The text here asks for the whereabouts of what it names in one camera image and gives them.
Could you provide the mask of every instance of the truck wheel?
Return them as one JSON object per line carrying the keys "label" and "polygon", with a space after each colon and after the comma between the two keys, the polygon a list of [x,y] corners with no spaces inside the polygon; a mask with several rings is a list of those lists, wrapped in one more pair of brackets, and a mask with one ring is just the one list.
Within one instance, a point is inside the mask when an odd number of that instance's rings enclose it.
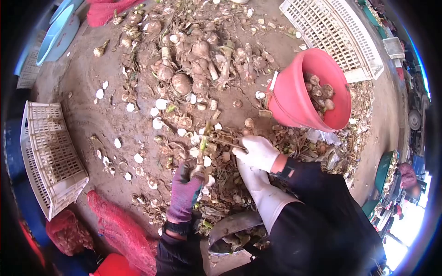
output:
{"label": "truck wheel", "polygon": [[408,124],[412,130],[418,130],[421,125],[421,117],[417,110],[413,109],[408,113]]}

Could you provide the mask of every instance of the hand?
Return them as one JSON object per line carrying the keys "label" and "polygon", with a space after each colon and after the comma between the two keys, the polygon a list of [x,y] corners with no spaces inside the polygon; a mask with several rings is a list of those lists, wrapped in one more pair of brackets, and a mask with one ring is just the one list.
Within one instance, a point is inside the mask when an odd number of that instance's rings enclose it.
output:
{"label": "hand", "polygon": [[245,136],[242,144],[248,150],[246,153],[240,148],[233,148],[232,152],[246,165],[270,172],[279,152],[270,144],[269,140],[261,136]]}
{"label": "hand", "polygon": [[172,179],[172,199],[167,217],[173,223],[188,222],[192,219],[192,207],[196,203],[199,190],[204,183],[204,175],[196,173],[192,179],[190,174],[196,161],[186,161],[179,166]]}

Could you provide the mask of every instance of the black wristwatch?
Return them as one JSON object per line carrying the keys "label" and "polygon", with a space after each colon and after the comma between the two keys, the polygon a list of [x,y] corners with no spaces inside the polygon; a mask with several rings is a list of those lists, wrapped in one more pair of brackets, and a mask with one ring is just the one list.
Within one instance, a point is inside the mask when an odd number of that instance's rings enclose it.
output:
{"label": "black wristwatch", "polygon": [[274,173],[270,173],[271,176],[276,176],[279,179],[288,181],[290,179],[289,174],[290,172],[292,172],[293,170],[295,170],[295,166],[296,166],[297,162],[295,161],[295,159],[293,158],[288,158],[287,159],[287,163],[284,166],[284,169],[282,169],[282,171],[279,171],[278,173],[274,174]]}
{"label": "black wristwatch", "polygon": [[181,236],[187,236],[192,230],[192,223],[190,221],[181,222],[181,223],[171,223],[170,221],[166,220],[166,222],[163,225],[163,233],[166,233],[166,230],[178,233]]}

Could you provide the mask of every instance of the black sleeve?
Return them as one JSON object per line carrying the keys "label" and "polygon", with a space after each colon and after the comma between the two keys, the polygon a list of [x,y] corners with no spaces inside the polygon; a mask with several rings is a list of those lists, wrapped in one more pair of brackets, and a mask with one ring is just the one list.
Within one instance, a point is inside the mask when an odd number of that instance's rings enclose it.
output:
{"label": "black sleeve", "polygon": [[[333,260],[329,267],[340,275],[369,275],[377,265],[385,265],[381,239],[342,175],[322,172],[318,162],[299,163],[289,187],[305,205],[288,204],[272,228],[271,244],[276,246],[275,254],[282,254],[281,260],[295,254],[293,247],[300,250],[305,264],[316,255],[318,261],[327,262],[323,258],[328,254]],[[322,252],[320,243],[324,244]]]}
{"label": "black sleeve", "polygon": [[163,234],[158,243],[156,275],[206,275],[202,264],[200,239],[191,234],[186,241]]}

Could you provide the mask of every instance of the dark clothing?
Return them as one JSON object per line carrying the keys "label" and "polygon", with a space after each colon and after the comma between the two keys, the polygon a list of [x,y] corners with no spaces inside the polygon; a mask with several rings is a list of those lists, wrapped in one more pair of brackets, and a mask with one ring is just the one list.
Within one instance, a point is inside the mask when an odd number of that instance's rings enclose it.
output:
{"label": "dark clothing", "polygon": [[[289,187],[305,204],[283,208],[263,257],[223,275],[375,275],[384,266],[381,239],[341,175],[299,163]],[[157,275],[204,275],[199,243],[190,243],[163,235]]]}

